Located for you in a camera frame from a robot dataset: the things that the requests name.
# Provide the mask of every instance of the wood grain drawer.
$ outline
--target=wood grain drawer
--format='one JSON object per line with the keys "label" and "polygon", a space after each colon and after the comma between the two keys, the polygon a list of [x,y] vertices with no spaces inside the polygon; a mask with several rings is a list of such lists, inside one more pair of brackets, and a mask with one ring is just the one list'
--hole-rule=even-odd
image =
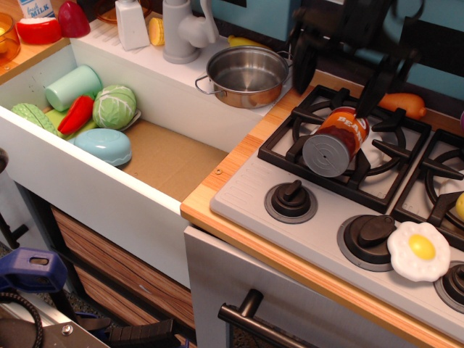
{"label": "wood grain drawer", "polygon": [[85,263],[123,285],[171,318],[194,329],[190,291],[69,215],[53,208],[68,248]]}
{"label": "wood grain drawer", "polygon": [[[154,318],[149,313],[127,300],[125,297],[119,295],[116,291],[113,291],[104,283],[89,275],[86,271],[79,267],[76,267],[75,269],[87,295],[107,310],[123,319],[127,324],[138,326],[158,322],[158,319]],[[178,334],[176,337],[182,344],[185,344],[186,339],[183,336]],[[191,342],[189,346],[196,348],[196,346]]]}

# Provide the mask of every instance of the orange can label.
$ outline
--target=orange can label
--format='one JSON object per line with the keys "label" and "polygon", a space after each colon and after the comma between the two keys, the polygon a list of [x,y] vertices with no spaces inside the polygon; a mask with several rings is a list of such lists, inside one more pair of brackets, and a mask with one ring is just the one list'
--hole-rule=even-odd
{"label": "orange can label", "polygon": [[369,134],[366,119],[356,118],[352,107],[336,108],[319,127],[316,134],[330,134],[342,141],[354,156]]}

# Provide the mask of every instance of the gray faucet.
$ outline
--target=gray faucet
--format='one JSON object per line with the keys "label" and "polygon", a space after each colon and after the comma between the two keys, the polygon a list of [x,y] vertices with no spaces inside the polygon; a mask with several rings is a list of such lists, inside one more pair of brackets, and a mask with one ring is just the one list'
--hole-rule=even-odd
{"label": "gray faucet", "polygon": [[195,17],[190,0],[164,0],[162,3],[165,48],[163,57],[174,64],[193,62],[200,48],[216,42],[218,27],[212,17],[211,0],[200,0],[204,17]]}

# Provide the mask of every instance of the blue clamp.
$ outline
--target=blue clamp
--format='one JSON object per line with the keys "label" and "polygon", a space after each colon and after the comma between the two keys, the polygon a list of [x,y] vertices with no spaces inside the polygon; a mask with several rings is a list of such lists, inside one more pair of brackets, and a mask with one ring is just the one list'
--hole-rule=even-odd
{"label": "blue clamp", "polygon": [[0,259],[0,291],[58,292],[66,278],[67,268],[56,252],[20,247]]}

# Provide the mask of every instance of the white bottle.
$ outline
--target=white bottle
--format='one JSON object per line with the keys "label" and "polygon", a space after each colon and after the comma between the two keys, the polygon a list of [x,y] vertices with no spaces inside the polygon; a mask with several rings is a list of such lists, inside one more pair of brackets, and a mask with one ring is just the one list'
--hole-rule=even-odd
{"label": "white bottle", "polygon": [[17,0],[24,18],[55,17],[50,0]]}
{"label": "white bottle", "polygon": [[150,39],[146,29],[142,6],[136,0],[117,0],[116,20],[119,40],[126,51],[148,46]]}

